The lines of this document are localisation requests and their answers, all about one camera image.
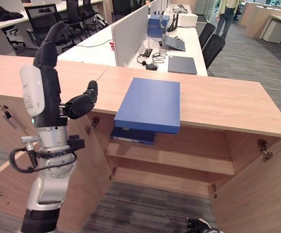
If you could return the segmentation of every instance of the jeans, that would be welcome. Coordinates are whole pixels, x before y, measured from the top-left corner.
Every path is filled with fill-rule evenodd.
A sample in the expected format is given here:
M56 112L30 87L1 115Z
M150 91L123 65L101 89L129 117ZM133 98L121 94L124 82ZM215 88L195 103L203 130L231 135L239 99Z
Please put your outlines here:
M228 30L229 30L230 25L234 18L234 10L235 10L234 8L226 7L225 13L220 15L220 21L218 22L218 26L217 26L215 34L219 35L219 32L221 31L223 23L226 22L226 24L224 25L223 34L221 36L223 39L226 39L226 37L227 37Z

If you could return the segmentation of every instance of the gray laptop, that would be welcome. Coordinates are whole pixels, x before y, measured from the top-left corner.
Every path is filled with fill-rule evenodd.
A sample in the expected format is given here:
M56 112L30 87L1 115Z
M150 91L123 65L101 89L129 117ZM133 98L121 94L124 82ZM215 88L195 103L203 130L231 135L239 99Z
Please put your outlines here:
M177 50L185 51L185 45L183 41L167 35L163 38L163 44Z
M197 74L192 57L169 56L168 72L180 74Z

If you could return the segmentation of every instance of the person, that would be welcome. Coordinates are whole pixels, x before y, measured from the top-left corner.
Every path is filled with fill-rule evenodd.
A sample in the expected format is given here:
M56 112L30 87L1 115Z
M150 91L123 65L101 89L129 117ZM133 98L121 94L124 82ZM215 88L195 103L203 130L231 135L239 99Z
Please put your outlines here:
M219 35L221 28L224 25L222 38L226 39L230 25L233 21L234 15L237 11L238 4L241 4L243 0L221 0L220 6L217 12L218 26L215 34Z

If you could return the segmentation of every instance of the blue folder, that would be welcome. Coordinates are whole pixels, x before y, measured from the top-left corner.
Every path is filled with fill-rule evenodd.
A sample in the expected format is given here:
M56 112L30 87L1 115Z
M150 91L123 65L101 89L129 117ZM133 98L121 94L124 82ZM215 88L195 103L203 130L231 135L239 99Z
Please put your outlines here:
M133 78L115 126L162 133L180 129L180 83Z

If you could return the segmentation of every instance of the robotic hand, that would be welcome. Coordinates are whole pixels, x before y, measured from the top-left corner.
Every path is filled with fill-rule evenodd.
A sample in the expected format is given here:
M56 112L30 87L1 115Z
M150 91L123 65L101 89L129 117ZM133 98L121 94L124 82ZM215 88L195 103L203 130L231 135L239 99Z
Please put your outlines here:
M223 233L218 229L211 228L210 225L203 219L186 219L187 228L189 229L187 233Z
M33 117L37 136L22 137L24 148L10 153L13 168L22 173L39 171L28 198L27 210L21 233L53 233L60 208L64 202L69 178L76 168L76 150L84 148L84 140L78 135L67 138L67 118L77 119L90 112L97 101L98 88L90 81L87 90L66 104L61 104L60 85L57 71L55 41L66 29L66 24L58 22L52 26L43 41L32 65L20 70L23 97L28 113ZM33 142L40 142L37 152ZM32 166L19 168L15 154L26 151Z

